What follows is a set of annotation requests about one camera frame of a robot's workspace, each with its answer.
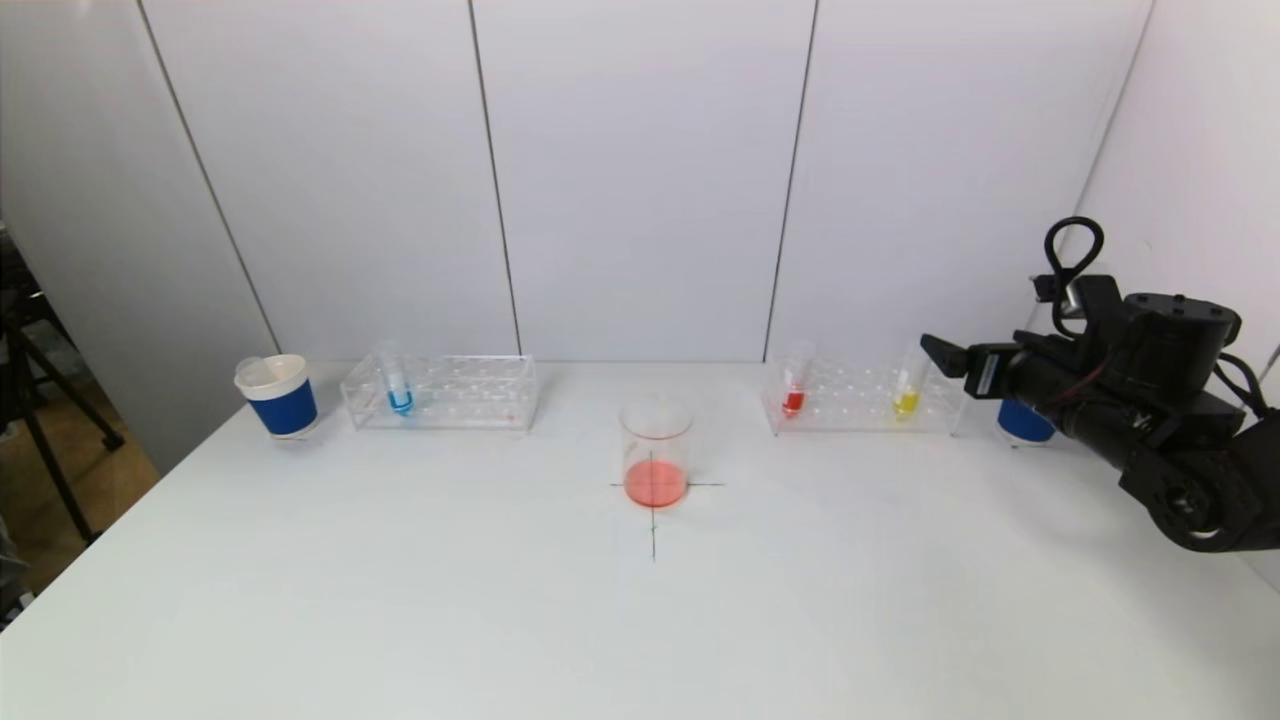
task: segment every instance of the test tube with yellow liquid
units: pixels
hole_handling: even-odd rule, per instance
[[[919,346],[913,345],[906,351],[902,368],[897,373],[897,387],[893,389],[893,415],[899,421],[909,420],[915,415],[931,364],[929,356]]]

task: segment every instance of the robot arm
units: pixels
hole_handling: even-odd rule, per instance
[[[1094,242],[1062,268],[1059,231],[1084,225]],[[975,398],[1027,405],[1121,471],[1120,487],[1142,502],[1156,527],[1201,552],[1280,548],[1280,413],[1266,406],[1257,379],[1222,352],[1240,318],[1180,295],[1121,299],[1110,275],[1080,274],[1102,249],[1088,218],[1055,224],[1044,241],[1052,275],[1034,278],[1053,304],[1059,334],[1015,332],[1011,343],[959,347],[925,334],[920,346],[950,378],[965,378]],[[1064,319],[1083,318],[1075,333]],[[1247,388],[1219,363],[1236,365]],[[1244,413],[1204,391],[1217,374],[1260,421],[1238,433]]]

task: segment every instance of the wooden floor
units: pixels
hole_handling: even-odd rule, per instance
[[[108,452],[102,433],[76,405],[56,391],[41,391],[49,405],[37,410],[40,425],[58,456],[84,516],[95,530],[111,525],[159,480],[155,468],[101,388],[82,392],[124,436],[124,447]],[[84,550],[40,460],[27,424],[17,423],[18,437],[0,443],[0,514],[23,561],[31,565],[27,587],[40,593]]]

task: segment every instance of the yellow liquid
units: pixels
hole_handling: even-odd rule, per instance
[[[920,404],[920,393],[918,392],[904,392],[897,396],[893,401],[893,413],[897,414],[899,420],[905,420],[915,414],[915,406]]]

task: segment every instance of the test tube with red liquid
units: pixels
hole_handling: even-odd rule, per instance
[[[782,361],[782,414],[787,418],[795,418],[804,409],[805,384],[817,351],[812,342],[796,342]]]

